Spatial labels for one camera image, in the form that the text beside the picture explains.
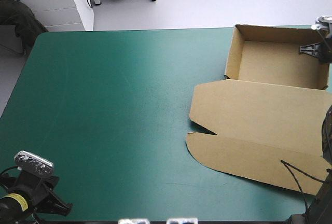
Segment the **desk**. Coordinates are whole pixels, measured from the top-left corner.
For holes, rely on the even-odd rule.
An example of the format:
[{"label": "desk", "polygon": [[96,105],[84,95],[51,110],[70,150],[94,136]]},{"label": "desk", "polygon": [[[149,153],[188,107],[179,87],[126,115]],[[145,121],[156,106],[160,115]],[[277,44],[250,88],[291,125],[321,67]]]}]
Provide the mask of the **desk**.
[{"label": "desk", "polygon": [[19,0],[49,31],[93,31],[94,14],[86,0]]},{"label": "desk", "polygon": [[208,169],[187,151],[186,134],[198,129],[188,117],[193,88],[223,78],[231,35],[41,34],[0,119],[1,167],[12,166],[19,150],[54,162],[56,192],[74,207],[66,218],[48,219],[285,220],[303,213],[300,193]]}]

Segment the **person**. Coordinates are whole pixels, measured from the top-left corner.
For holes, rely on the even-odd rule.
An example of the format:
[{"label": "person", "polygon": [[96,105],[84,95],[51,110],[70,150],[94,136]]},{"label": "person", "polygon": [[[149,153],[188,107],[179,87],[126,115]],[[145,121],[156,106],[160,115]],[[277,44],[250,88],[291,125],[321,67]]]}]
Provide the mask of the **person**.
[{"label": "person", "polygon": [[14,0],[0,0],[0,25],[15,25],[16,35],[30,48],[39,34],[48,32],[28,6]]}]

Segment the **white drawer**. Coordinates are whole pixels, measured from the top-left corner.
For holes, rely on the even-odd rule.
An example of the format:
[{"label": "white drawer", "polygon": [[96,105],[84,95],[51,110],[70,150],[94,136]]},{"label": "white drawer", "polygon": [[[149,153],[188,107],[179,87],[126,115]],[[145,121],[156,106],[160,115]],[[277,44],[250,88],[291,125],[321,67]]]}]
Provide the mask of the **white drawer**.
[{"label": "white drawer", "polygon": [[34,15],[44,26],[82,23],[76,8],[36,11]]},{"label": "white drawer", "polygon": [[74,8],[74,0],[19,0],[35,11]]},{"label": "white drawer", "polygon": [[65,25],[55,25],[55,26],[46,26],[48,31],[85,31],[82,23],[73,23],[73,24],[65,24]]}]

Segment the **gray floor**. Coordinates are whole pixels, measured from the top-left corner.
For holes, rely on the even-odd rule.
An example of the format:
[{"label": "gray floor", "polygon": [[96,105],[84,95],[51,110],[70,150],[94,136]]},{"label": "gray floor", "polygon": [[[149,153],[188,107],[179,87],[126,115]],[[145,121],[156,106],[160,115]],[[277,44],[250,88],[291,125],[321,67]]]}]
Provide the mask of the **gray floor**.
[{"label": "gray floor", "polygon": [[[312,24],[332,8],[329,0],[102,0],[94,14],[94,29],[104,31]],[[9,36],[0,28],[0,42],[18,48],[19,40]],[[0,115],[24,63],[0,48]]]}]

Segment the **open cardboard box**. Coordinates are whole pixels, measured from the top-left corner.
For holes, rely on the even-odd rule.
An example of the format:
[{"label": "open cardboard box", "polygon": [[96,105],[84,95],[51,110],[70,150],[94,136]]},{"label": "open cardboard box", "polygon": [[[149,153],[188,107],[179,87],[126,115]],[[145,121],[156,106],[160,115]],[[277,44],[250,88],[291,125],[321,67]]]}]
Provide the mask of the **open cardboard box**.
[{"label": "open cardboard box", "polygon": [[[236,25],[226,80],[195,87],[190,119],[216,135],[189,133],[193,157],[214,170],[298,190],[280,162],[325,179],[321,128],[332,104],[329,64],[299,54],[321,41],[311,29]],[[320,183],[295,172],[304,192]]]}]

